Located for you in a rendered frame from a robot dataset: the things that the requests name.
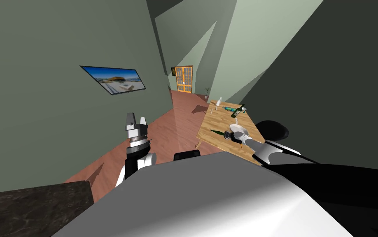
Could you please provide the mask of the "white plate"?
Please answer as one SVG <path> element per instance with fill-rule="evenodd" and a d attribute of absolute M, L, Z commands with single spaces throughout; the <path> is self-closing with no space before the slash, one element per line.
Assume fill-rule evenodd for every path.
<path fill-rule="evenodd" d="M 230 131 L 231 132 L 240 132 L 240 133 L 247 135 L 247 136 L 249 135 L 248 131 L 238 124 L 230 124 Z"/>

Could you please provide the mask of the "landscape picture with dark frame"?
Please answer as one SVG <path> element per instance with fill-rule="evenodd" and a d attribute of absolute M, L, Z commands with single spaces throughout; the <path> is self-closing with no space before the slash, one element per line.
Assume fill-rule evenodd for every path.
<path fill-rule="evenodd" d="M 82 65 L 80 67 L 111 95 L 146 89 L 135 69 Z"/>

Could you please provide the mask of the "wooden table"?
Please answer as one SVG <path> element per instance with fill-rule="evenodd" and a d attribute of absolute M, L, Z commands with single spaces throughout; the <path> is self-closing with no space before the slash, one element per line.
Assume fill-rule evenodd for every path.
<path fill-rule="evenodd" d="M 235 156 L 259 165 L 260 163 L 252 157 L 254 153 L 252 149 L 249 149 L 246 145 L 226 140 L 223 136 L 211 131 L 217 130 L 225 132 L 226 130 L 230 130 L 231 124 L 237 123 L 248 131 L 249 136 L 256 141 L 263 143 L 265 140 L 257 130 L 255 123 L 249 117 L 247 112 L 242 112 L 235 118 L 232 118 L 232 113 L 225 109 L 225 107 L 238 108 L 240 105 L 228 102 L 221 102 L 219 105 L 216 103 L 216 100 L 212 100 L 206 110 L 203 122 L 196 136 L 196 138 L 199 139 L 199 142 L 195 148 L 198 149 L 202 142 L 206 142 L 225 152 L 234 154 Z"/>

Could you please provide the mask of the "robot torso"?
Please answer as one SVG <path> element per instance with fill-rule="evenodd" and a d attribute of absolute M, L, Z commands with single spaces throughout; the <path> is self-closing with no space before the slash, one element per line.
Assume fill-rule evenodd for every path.
<path fill-rule="evenodd" d="M 146 166 L 53 237 L 353 237 L 285 177 L 221 152 Z"/>

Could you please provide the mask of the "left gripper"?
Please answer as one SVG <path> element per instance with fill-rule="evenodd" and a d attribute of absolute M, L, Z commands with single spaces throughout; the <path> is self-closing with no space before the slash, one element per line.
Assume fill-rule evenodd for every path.
<path fill-rule="evenodd" d="M 129 139 L 134 137 L 139 137 L 142 139 L 147 138 L 148 134 L 148 125 L 145 117 L 140 118 L 140 123 L 136 124 L 134 113 L 130 112 L 126 115 L 126 129 L 127 137 Z"/>

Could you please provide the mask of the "green bottle with label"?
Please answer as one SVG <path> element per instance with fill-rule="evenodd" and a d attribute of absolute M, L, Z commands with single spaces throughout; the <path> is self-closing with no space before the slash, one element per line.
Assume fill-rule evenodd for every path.
<path fill-rule="evenodd" d="M 231 117 L 236 118 L 238 116 L 238 114 L 243 113 L 245 111 L 244 105 L 245 104 L 242 104 L 240 107 L 235 109 L 235 111 L 231 114 Z"/>

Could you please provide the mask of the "orange glazed door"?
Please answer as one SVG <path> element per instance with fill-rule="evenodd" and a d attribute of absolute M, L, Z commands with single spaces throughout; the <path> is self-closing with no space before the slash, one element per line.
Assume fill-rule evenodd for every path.
<path fill-rule="evenodd" d="M 177 91 L 192 93 L 193 87 L 193 66 L 175 67 L 175 78 Z"/>

